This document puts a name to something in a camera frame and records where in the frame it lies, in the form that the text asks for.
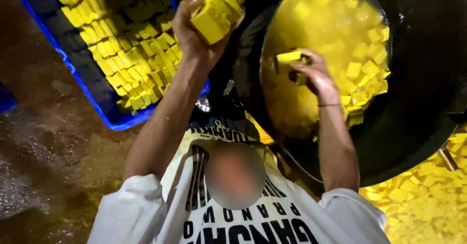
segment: white t-shirt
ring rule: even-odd
[[[133,176],[104,196],[88,243],[389,243],[384,213],[358,193],[339,188],[316,203],[270,161],[255,204],[243,210],[218,205],[204,180],[210,152],[254,139],[216,123],[185,133],[162,181]]]

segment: concrete floor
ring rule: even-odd
[[[141,125],[104,126],[19,0],[0,0],[0,243],[84,243]]]

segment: hand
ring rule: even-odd
[[[182,62],[193,62],[196,67],[208,74],[224,53],[231,33],[240,25],[244,14],[231,26],[230,32],[223,39],[215,44],[207,45],[196,33],[190,21],[191,14],[202,6],[202,1],[183,0],[180,2],[177,13],[172,20],[172,27],[177,35],[178,44],[183,51]]]
[[[308,77],[308,88],[318,97],[319,104],[340,104],[339,90],[327,69],[326,61],[317,52],[301,49],[308,60],[306,64],[292,62],[292,67]]]

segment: bracelet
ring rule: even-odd
[[[318,107],[326,107],[326,106],[334,106],[334,105],[341,105],[341,104],[318,104]]]

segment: blue crate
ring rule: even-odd
[[[172,6],[177,8],[177,1],[170,0]],[[105,75],[92,60],[91,53],[83,49],[84,42],[73,32],[71,24],[64,16],[56,12],[62,5],[58,0],[21,0],[28,12],[37,22],[55,50],[62,56],[63,61],[70,69],[90,103],[94,106],[102,121],[110,129],[119,131],[128,129],[134,125],[148,120],[156,108],[151,104],[144,110],[139,110],[134,115],[123,115],[116,106],[120,99]],[[207,79],[200,97],[205,97],[211,88]]]

